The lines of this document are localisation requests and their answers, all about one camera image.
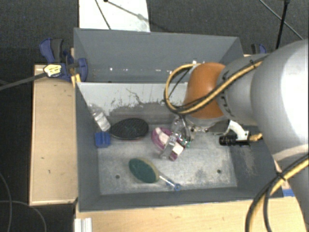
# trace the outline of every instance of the gray bin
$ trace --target gray bin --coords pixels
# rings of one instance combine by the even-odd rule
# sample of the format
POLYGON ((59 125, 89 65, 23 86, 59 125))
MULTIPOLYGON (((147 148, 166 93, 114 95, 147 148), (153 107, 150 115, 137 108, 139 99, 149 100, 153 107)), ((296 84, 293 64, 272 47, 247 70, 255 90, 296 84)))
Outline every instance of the gray bin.
MULTIPOLYGON (((275 176, 263 141, 251 147, 227 147, 219 145, 215 133, 200 133, 175 162, 160 159, 151 141, 151 130, 169 127, 174 118, 162 103, 170 70, 192 60, 228 64, 242 57, 238 38, 75 29, 74 51, 89 65, 87 82, 76 88, 80 211, 250 199, 275 176), (97 149, 98 128, 87 108, 90 103, 100 106, 112 124, 143 118, 150 132, 138 141, 112 138, 108 148, 97 149), (135 157, 151 160, 182 190, 175 192, 161 181, 145 184, 135 179, 128 168, 135 157)), ((182 102, 185 89, 186 83, 177 87, 175 103, 182 102)))

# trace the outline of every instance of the clear bottle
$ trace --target clear bottle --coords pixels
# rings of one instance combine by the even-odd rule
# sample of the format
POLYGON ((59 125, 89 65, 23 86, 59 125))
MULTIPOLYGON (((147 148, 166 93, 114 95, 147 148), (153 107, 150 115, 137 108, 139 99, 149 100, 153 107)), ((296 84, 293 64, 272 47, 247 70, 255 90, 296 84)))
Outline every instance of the clear bottle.
POLYGON ((95 104, 89 104, 88 108, 100 129, 107 131, 111 127, 111 124, 107 120, 103 110, 95 104))

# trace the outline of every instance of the yellow cable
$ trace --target yellow cable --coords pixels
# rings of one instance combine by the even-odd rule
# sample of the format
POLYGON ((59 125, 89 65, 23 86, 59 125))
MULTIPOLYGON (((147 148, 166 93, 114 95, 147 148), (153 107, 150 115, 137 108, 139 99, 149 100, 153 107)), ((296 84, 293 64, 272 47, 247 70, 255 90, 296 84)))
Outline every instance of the yellow cable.
POLYGON ((200 64, 200 63, 182 65, 182 66, 180 66, 180 67, 174 69, 174 70, 172 71, 172 73, 169 75, 169 77, 168 77, 168 79, 167 79, 167 81, 166 81, 166 85, 165 85, 165 97, 166 97, 166 104, 167 104, 167 106, 168 106, 170 109, 172 109, 172 110, 174 110, 174 111, 177 110, 177 108, 174 107, 174 106, 169 102, 169 85, 170 85, 170 82, 171 82, 172 78, 173 78, 174 75, 177 74, 179 71, 181 71, 181 70, 183 70, 183 69, 192 68, 193 66, 199 65, 199 64, 200 64))
POLYGON ((258 133, 258 134, 255 134, 255 135, 251 135, 249 137, 249 141, 250 142, 257 142, 257 141, 259 141, 262 138, 263 138, 263 134, 262 133, 258 133))
MULTIPOLYGON (((239 77, 243 76, 244 74, 252 71, 253 69, 255 69, 256 67, 258 67, 260 64, 262 63, 262 61, 257 62, 256 64, 253 64, 251 66, 248 66, 247 68, 243 69, 240 72, 237 72, 236 74, 230 76, 226 82, 222 83, 219 88, 213 92, 209 97, 207 97, 207 99, 201 101, 200 103, 198 103, 197 105, 187 109, 187 110, 183 110, 178 112, 178 114, 187 114, 190 112, 194 112, 195 110, 201 108, 202 106, 204 106, 206 103, 210 102, 213 98, 215 98, 219 93, 221 93, 228 85, 230 85, 232 82, 234 82, 236 79, 238 79, 239 77)), ((183 69, 187 69, 188 67, 193 67, 196 64, 186 64, 186 65, 182 65, 178 68, 176 68, 168 77, 167 82, 166 82, 166 87, 165 87, 165 97, 166 97, 166 104, 167 106, 173 110, 173 111, 177 111, 177 108, 172 105, 169 101, 169 96, 168 96, 168 89, 169 89, 169 85, 170 85, 170 81, 172 79, 172 77, 178 73, 179 71, 183 70, 183 69)))
MULTIPOLYGON (((297 166, 295 166, 293 169, 291 169, 289 172, 287 172, 284 175, 284 179, 285 180, 290 179, 291 177, 293 177, 294 175, 296 175, 297 173, 299 173, 303 169, 307 168, 308 166, 309 166, 309 159, 303 160, 301 163, 299 163, 297 166)), ((279 189, 279 187, 285 182, 285 180, 280 179, 274 185, 273 189, 271 190, 270 195, 274 194, 279 189)), ((261 197, 259 202, 256 204, 254 210, 252 211, 252 218, 251 218, 251 221, 250 221, 249 231, 252 231, 253 219, 254 219, 256 213, 258 212, 259 208, 263 205, 264 200, 265 200, 265 194, 263 194, 263 196, 261 197)))

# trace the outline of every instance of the black floor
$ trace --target black floor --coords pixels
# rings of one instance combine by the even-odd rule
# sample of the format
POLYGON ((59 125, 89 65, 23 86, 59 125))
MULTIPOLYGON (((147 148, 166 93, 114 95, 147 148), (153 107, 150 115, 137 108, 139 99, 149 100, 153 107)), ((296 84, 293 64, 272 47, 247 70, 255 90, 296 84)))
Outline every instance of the black floor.
MULTIPOLYGON (((283 0, 264 0, 282 14, 283 0)), ((258 0, 147 0, 151 31, 240 37, 244 53, 252 43, 275 49, 280 21, 258 0)), ((286 21, 308 38, 309 0, 291 0, 286 21)), ((17 81, 32 75, 35 62, 44 61, 41 40, 63 38, 73 46, 78 26, 78 0, 0 0, 0 80, 17 81)), ((281 46, 299 38, 284 27, 281 46)), ((31 142, 31 84, 0 91, 0 172, 12 199, 28 201, 31 142)), ((0 200, 7 200, 0 182, 0 200)), ((40 217, 22 205, 13 205, 12 232, 43 231, 40 217)), ((73 205, 40 207, 49 232, 69 232, 73 205)), ((0 231, 8 225, 9 206, 0 203, 0 231)))

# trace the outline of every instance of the wooden table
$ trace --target wooden table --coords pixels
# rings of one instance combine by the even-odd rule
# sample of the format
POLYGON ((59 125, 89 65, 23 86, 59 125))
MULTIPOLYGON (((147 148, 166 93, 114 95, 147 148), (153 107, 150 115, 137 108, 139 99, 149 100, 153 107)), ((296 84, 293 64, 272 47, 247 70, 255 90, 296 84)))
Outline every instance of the wooden table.
MULTIPOLYGON (((35 66, 35 74, 42 67, 35 66)), ((73 97, 68 82, 48 78, 34 82, 30 205, 73 203, 77 198, 73 97)), ((86 213, 77 209, 76 217, 92 218, 93 232, 240 232, 250 204, 238 201, 86 213)), ((270 200, 269 213, 273 231, 306 231, 295 198, 270 200)), ((254 232, 266 231, 261 212, 253 228, 254 232)))

